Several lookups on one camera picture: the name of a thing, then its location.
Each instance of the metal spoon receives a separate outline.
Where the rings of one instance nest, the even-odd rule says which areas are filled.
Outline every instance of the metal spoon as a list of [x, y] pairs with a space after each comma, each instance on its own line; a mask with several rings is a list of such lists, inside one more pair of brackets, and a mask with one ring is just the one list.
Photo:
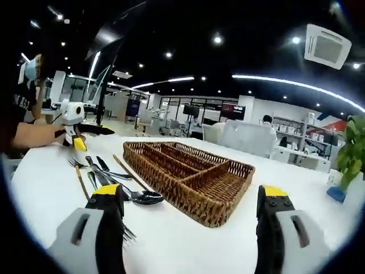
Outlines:
[[123, 188], [125, 188], [129, 192], [129, 198], [132, 200], [132, 202], [136, 204], [157, 204], [161, 203], [164, 198], [161, 194], [155, 191], [149, 191], [149, 190], [143, 190], [143, 191], [131, 191], [128, 187], [126, 187], [121, 182], [115, 180], [114, 178], [110, 177], [107, 173], [99, 169], [99, 167], [92, 162], [92, 159], [90, 156], [86, 156], [86, 160], [88, 161], [91, 168], [95, 171], [103, 175], [105, 178], [107, 178], [110, 182], [114, 184], [121, 184]]

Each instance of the white table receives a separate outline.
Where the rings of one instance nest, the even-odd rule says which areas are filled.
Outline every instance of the white table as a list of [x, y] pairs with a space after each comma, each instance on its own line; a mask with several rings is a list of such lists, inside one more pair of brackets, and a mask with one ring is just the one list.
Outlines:
[[[124, 222], [137, 235], [127, 247], [124, 263], [129, 273], [254, 273], [257, 262], [256, 206], [260, 184], [289, 193], [296, 209], [305, 210], [323, 228], [325, 241], [335, 250], [351, 231], [354, 219], [326, 194], [327, 174], [220, 147], [197, 139], [126, 138], [88, 136], [88, 152], [74, 152], [58, 145], [34, 148], [21, 161], [11, 181], [11, 191], [29, 230], [48, 248], [57, 226], [78, 207], [86, 205], [75, 169], [66, 156], [73, 152], [84, 163], [85, 155], [101, 156], [112, 171], [121, 172], [113, 160], [123, 161], [125, 141], [178, 141], [256, 167], [252, 185], [226, 224], [207, 228], [168, 202], [154, 206], [125, 204]], [[83, 180], [90, 196], [92, 186], [85, 170]], [[134, 190], [142, 188], [128, 182]]]

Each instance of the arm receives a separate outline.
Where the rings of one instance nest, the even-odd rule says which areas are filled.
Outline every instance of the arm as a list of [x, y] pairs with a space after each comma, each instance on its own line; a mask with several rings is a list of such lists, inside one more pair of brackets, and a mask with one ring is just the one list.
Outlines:
[[32, 107], [32, 114], [34, 119], [38, 120], [40, 118], [40, 113], [42, 112], [42, 103], [43, 103], [43, 94], [45, 88], [46, 81], [42, 81], [39, 85], [39, 94], [36, 99], [35, 105]]
[[55, 132], [63, 129], [63, 126], [57, 127], [53, 124], [19, 123], [13, 146], [18, 148], [46, 146], [55, 142]]

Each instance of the led light strip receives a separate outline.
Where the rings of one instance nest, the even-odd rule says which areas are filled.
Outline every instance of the led light strip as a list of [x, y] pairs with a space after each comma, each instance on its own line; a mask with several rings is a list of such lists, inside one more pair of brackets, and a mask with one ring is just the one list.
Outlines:
[[139, 87], [148, 87], [148, 86], [152, 86], [153, 84], [161, 84], [161, 83], [167, 83], [167, 82], [181, 82], [181, 81], [191, 81], [194, 80], [194, 77], [181, 77], [181, 78], [173, 78], [173, 79], [169, 79], [166, 81], [161, 81], [161, 82], [155, 82], [155, 83], [147, 83], [147, 84], [139, 84], [138, 86], [134, 86], [132, 88], [139, 88]]
[[314, 87], [314, 86], [311, 86], [309, 84], [303, 84], [303, 83], [293, 82], [293, 81], [289, 81], [289, 80], [283, 80], [283, 79], [277, 79], [277, 78], [270, 78], [270, 77], [252, 76], [252, 75], [232, 75], [232, 78], [264, 80], [264, 81], [279, 82], [279, 83], [285, 83], [285, 84], [294, 84], [294, 85], [299, 86], [299, 87], [310, 88], [311, 90], [317, 90], [317, 91], [323, 92], [325, 94], [331, 95], [331, 96], [333, 96], [333, 97], [335, 97], [337, 99], [340, 99], [340, 100], [342, 100], [342, 101], [344, 101], [346, 103], [349, 103], [350, 105], [352, 105], [353, 107], [357, 108], [358, 110], [361, 110], [362, 112], [365, 112], [365, 108], [363, 108], [360, 105], [354, 103], [353, 101], [348, 100], [345, 97], [342, 97], [341, 95], [338, 95], [338, 94], [333, 93], [331, 91], [324, 90], [324, 89], [319, 88], [319, 87]]

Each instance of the wicker basket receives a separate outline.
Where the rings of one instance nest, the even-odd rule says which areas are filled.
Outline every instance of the wicker basket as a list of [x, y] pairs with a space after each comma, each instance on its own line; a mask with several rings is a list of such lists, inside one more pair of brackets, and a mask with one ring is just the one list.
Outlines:
[[124, 160], [166, 201], [207, 227], [225, 224], [255, 168], [175, 142], [125, 142]]

